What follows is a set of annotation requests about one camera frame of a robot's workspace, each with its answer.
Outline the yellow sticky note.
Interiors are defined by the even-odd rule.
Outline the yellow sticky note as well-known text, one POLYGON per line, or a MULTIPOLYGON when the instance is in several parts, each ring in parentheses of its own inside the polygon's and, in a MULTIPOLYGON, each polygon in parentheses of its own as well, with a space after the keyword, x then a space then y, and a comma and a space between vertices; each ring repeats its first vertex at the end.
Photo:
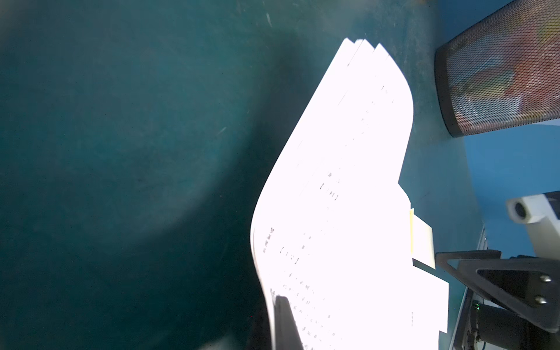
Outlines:
POLYGON ((432 269, 436 268, 433 229, 410 210, 411 256, 432 269))

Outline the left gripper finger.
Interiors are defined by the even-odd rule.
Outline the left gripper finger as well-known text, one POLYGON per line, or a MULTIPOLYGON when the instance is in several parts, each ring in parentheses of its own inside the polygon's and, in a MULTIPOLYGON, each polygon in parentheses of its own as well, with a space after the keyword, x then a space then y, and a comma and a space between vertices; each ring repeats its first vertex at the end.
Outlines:
POLYGON ((303 350, 293 311, 287 297, 278 295, 274 303, 275 350, 303 350))

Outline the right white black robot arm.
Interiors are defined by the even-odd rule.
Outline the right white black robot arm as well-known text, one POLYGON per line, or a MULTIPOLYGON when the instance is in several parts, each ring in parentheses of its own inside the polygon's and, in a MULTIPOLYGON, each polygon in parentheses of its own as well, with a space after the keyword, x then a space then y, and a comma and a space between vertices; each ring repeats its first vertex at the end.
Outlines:
POLYGON ((510 199, 534 256, 498 250, 440 252, 436 265, 465 285, 451 349, 559 348, 559 192, 510 199))

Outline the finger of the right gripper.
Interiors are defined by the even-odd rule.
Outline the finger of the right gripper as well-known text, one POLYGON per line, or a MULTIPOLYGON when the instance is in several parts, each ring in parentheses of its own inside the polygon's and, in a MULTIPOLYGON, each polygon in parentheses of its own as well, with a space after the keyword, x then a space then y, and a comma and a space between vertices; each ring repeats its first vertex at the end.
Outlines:
POLYGON ((497 250, 440 252, 436 265, 479 296, 534 326, 559 332, 559 261, 517 256, 497 250))

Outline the purple covered book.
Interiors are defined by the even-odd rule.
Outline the purple covered book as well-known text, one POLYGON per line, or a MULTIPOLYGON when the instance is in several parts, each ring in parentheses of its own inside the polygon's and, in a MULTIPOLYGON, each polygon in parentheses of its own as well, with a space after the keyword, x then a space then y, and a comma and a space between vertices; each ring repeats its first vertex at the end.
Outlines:
POLYGON ((437 349, 449 285, 411 256, 399 184, 411 90, 381 45, 345 39, 278 157, 250 241, 274 349, 290 302, 303 349, 437 349))

